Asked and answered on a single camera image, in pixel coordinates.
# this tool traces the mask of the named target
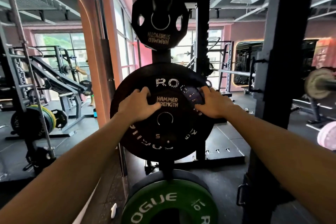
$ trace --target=person's arm in background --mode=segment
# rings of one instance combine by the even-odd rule
[[[78,72],[80,72],[81,74],[83,74],[83,75],[87,75],[87,73],[86,73],[83,69],[80,69],[79,66],[76,66],[76,70],[77,70]]]
[[[336,222],[335,153],[248,114],[212,88],[202,90],[205,104],[197,110],[227,119],[284,188],[322,222]]]
[[[161,107],[148,105],[149,89],[135,90],[98,131],[61,155],[0,210],[10,224],[71,224],[94,190],[127,128]]]

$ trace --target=person's right hand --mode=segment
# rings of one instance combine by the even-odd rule
[[[210,118],[225,118],[225,113],[235,105],[227,96],[222,96],[220,92],[215,91],[213,88],[203,86],[201,90],[204,93],[205,104],[196,104],[196,110],[204,113]]]

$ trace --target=hand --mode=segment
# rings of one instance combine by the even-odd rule
[[[143,87],[141,92],[138,89],[134,90],[131,95],[120,102],[118,113],[124,115],[131,124],[147,119],[161,108],[160,103],[153,105],[147,103],[147,97],[150,95],[151,93],[147,87]]]
[[[204,93],[205,104],[196,104],[195,108],[210,118],[226,118],[225,113],[228,113],[228,109],[236,106],[228,96],[222,96],[213,88],[203,86],[201,90]]]

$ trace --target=person in background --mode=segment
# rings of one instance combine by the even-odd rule
[[[82,69],[80,69],[79,66],[76,66],[76,70],[81,73],[82,75],[87,75],[87,80],[91,82],[91,76],[90,76],[90,70],[88,69],[87,71],[84,71]],[[92,92],[92,95],[91,95],[91,103],[89,104],[89,106],[93,106],[95,107],[95,97],[93,95],[93,91]]]

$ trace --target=person's left hand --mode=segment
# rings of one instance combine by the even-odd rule
[[[147,119],[161,108],[161,104],[158,102],[153,105],[147,103],[147,97],[150,95],[147,87],[143,87],[141,91],[134,90],[131,95],[120,102],[118,113],[125,116],[131,124]]]

